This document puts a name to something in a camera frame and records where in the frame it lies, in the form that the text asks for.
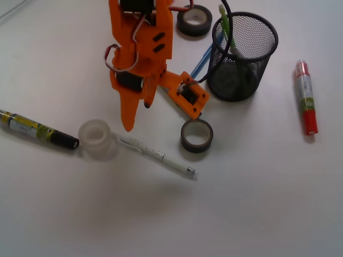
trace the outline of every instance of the wire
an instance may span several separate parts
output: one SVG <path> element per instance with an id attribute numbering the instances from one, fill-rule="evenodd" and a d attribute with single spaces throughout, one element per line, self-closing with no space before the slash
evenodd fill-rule
<path id="1" fill-rule="evenodd" d="M 23 4 L 25 4 L 28 1 L 30 1 L 30 0 L 23 0 L 20 4 L 17 4 L 15 7 L 10 9 L 9 11 L 5 12 L 3 15 L 0 16 L 0 20 L 2 18 L 4 18 L 5 16 L 7 16 L 8 14 L 10 14 L 11 12 L 15 11 L 17 8 L 21 7 Z"/>
<path id="2" fill-rule="evenodd" d="M 136 19 L 139 19 L 139 16 L 136 15 L 135 13 L 133 13 L 133 16 L 136 18 Z M 147 23 L 150 27 L 151 27 L 151 22 L 148 21 L 147 19 L 144 19 L 144 22 Z"/>
<path id="3" fill-rule="evenodd" d="M 189 7 L 174 7 L 174 6 L 171 6 L 171 7 L 169 7 L 169 9 L 171 11 L 176 11 L 176 12 L 188 12 L 189 10 L 194 8 L 194 0 L 189 0 L 189 2 L 190 2 L 190 6 Z"/>
<path id="4" fill-rule="evenodd" d="M 215 71 L 217 71 L 217 69 L 220 67 L 220 65 L 222 64 L 222 62 L 225 60 L 227 54 L 229 53 L 229 49 L 230 49 L 230 45 L 233 39 L 233 20 L 232 20 L 232 13 L 231 13 L 231 9 L 230 6 L 228 5 L 226 0 L 221 0 L 223 2 L 223 5 L 225 6 L 226 12 L 227 12 L 227 17 L 229 19 L 229 25 L 230 25 L 230 35 L 229 35 L 229 39 L 226 43 L 226 47 L 224 52 L 222 53 L 222 57 L 219 59 L 219 61 L 217 62 L 217 64 L 210 69 L 207 74 L 198 81 L 198 83 L 202 83 L 204 82 L 210 75 L 212 75 Z"/>
<path id="5" fill-rule="evenodd" d="M 107 62 L 107 57 L 109 55 L 109 52 L 111 51 L 112 48 L 116 48 L 117 50 L 120 50 L 119 46 L 117 44 L 112 44 L 111 46 L 109 46 L 106 51 L 105 51 L 105 55 L 104 55 L 104 59 L 105 59 L 105 64 L 106 66 L 113 72 L 124 72 L 124 71 L 130 71 L 132 70 L 138 63 L 139 60 L 139 52 L 137 51 L 137 40 L 136 40 L 136 36 L 137 33 L 140 29 L 140 27 L 142 26 L 142 24 L 144 23 L 145 20 L 145 14 L 142 15 L 139 20 L 137 21 L 137 23 L 134 25 L 132 32 L 131 32 L 131 40 L 135 43 L 135 61 L 133 63 L 133 65 L 127 69 L 117 69 L 115 68 L 113 65 L 109 64 Z"/>

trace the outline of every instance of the green pen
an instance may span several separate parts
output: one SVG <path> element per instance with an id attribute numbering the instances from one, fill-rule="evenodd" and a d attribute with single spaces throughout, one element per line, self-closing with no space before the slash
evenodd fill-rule
<path id="1" fill-rule="evenodd" d="M 0 124 L 7 124 L 12 130 L 30 135 L 45 142 L 53 143 L 67 149 L 76 149 L 80 141 L 51 127 L 25 118 L 18 114 L 0 110 Z"/>

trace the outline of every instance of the marker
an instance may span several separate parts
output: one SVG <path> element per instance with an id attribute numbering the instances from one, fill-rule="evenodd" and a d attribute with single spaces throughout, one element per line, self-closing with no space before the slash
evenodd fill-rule
<path id="1" fill-rule="evenodd" d="M 8 124 L 12 130 L 67 149 L 76 149 L 80 144 L 77 138 L 8 111 L 0 110 L 0 123 Z"/>
<path id="2" fill-rule="evenodd" d="M 298 61 L 295 67 L 296 86 L 299 89 L 300 106 L 303 112 L 305 134 L 318 133 L 315 100 L 313 97 L 309 67 L 305 61 Z"/>

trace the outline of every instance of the black tape roll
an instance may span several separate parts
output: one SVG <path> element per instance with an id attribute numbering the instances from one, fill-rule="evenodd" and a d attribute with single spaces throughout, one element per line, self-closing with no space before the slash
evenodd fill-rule
<path id="1" fill-rule="evenodd" d="M 191 24 L 187 20 L 196 17 L 199 24 Z M 206 35 L 212 27 L 212 14 L 202 5 L 194 5 L 194 8 L 188 12 L 179 12 L 177 15 L 177 28 L 187 36 Z"/>
<path id="2" fill-rule="evenodd" d="M 187 140 L 187 136 L 191 134 L 206 135 L 207 141 L 201 145 L 194 145 Z M 211 146 L 213 140 L 212 127 L 204 120 L 196 119 L 186 122 L 181 129 L 181 144 L 189 152 L 194 154 L 203 153 Z"/>

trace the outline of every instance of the black mesh pencil holder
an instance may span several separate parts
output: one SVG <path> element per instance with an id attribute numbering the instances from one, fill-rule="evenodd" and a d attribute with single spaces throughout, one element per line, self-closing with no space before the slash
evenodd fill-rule
<path id="1" fill-rule="evenodd" d="M 219 68 L 207 78 L 207 83 L 216 97 L 238 102 L 257 90 L 269 58 L 278 46 L 278 34 L 267 20 L 256 14 L 234 12 L 232 16 L 230 51 Z M 220 60 L 227 44 L 221 21 L 220 18 L 213 27 L 209 70 Z"/>

